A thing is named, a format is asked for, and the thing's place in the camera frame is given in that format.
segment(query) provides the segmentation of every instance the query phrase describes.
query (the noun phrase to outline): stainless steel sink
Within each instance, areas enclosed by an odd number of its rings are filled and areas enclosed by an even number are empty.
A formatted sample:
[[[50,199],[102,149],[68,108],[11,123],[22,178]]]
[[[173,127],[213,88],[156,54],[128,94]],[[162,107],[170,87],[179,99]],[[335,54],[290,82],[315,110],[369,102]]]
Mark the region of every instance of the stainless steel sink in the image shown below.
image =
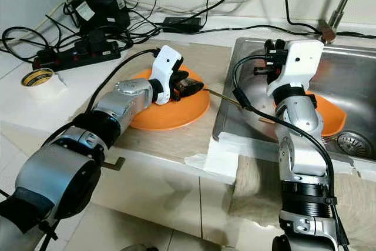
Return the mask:
[[[234,64],[251,54],[264,54],[265,39],[239,38],[236,42],[223,94],[232,96],[231,73]],[[273,100],[266,97],[266,77],[254,76],[253,68],[262,60],[243,65],[239,82],[251,103],[259,110],[274,114]],[[347,113],[344,129],[323,139],[329,151],[344,156],[376,160],[376,49],[325,46],[310,90],[320,94]],[[275,125],[259,120],[254,113],[221,102],[213,130],[276,143]]]

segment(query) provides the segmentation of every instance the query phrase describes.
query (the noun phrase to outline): drain strainer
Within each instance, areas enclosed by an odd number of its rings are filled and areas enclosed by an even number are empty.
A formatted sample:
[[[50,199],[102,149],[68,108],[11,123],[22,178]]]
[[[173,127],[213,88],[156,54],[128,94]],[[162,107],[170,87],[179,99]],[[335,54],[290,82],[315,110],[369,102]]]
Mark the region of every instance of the drain strainer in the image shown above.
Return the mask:
[[[359,158],[369,158],[371,146],[369,141],[354,132],[342,132],[337,138],[339,147],[345,154]]]

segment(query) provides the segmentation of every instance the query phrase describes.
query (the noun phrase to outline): roll of tape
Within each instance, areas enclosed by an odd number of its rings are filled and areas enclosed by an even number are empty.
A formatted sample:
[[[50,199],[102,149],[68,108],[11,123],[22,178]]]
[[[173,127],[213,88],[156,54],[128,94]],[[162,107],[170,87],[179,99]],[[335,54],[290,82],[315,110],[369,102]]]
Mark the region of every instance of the roll of tape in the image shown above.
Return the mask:
[[[34,70],[24,76],[21,85],[34,100],[49,100],[57,96],[65,84],[59,79],[59,76],[48,68]]]

